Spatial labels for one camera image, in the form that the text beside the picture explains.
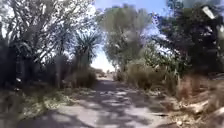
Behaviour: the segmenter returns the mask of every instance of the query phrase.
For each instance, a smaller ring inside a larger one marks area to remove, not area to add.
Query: bush
[[[63,80],[66,75],[69,72],[69,67],[71,66],[71,64],[69,63],[69,59],[66,55],[62,55],[62,56],[54,56],[52,58],[50,58],[48,61],[45,62],[45,66],[44,69],[42,71],[42,79],[45,82],[50,83],[51,85],[55,85],[56,83],[56,59],[60,59],[60,66],[61,66],[61,80]]]
[[[96,82],[96,75],[91,70],[79,70],[68,76],[65,81],[71,87],[91,87]]]
[[[95,73],[98,77],[105,77],[106,76],[106,74],[103,72],[102,69],[91,68],[91,71],[93,73]]]
[[[174,88],[176,79],[172,73],[163,68],[156,70],[142,59],[132,61],[127,65],[125,80],[144,89],[157,88],[161,85],[169,92],[174,92],[176,89]]]
[[[118,70],[116,72],[116,74],[113,75],[113,80],[114,81],[119,81],[119,82],[124,81],[124,73],[121,72],[120,70]]]

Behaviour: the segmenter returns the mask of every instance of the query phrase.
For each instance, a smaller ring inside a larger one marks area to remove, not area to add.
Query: agave plant
[[[78,68],[88,67],[96,56],[95,49],[100,44],[100,35],[96,33],[76,32],[75,60]]]

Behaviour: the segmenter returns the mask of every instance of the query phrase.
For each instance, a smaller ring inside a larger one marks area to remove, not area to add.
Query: dirt road
[[[76,99],[77,104],[24,120],[18,128],[162,128],[158,125],[166,121],[156,114],[163,109],[154,100],[109,80]]]

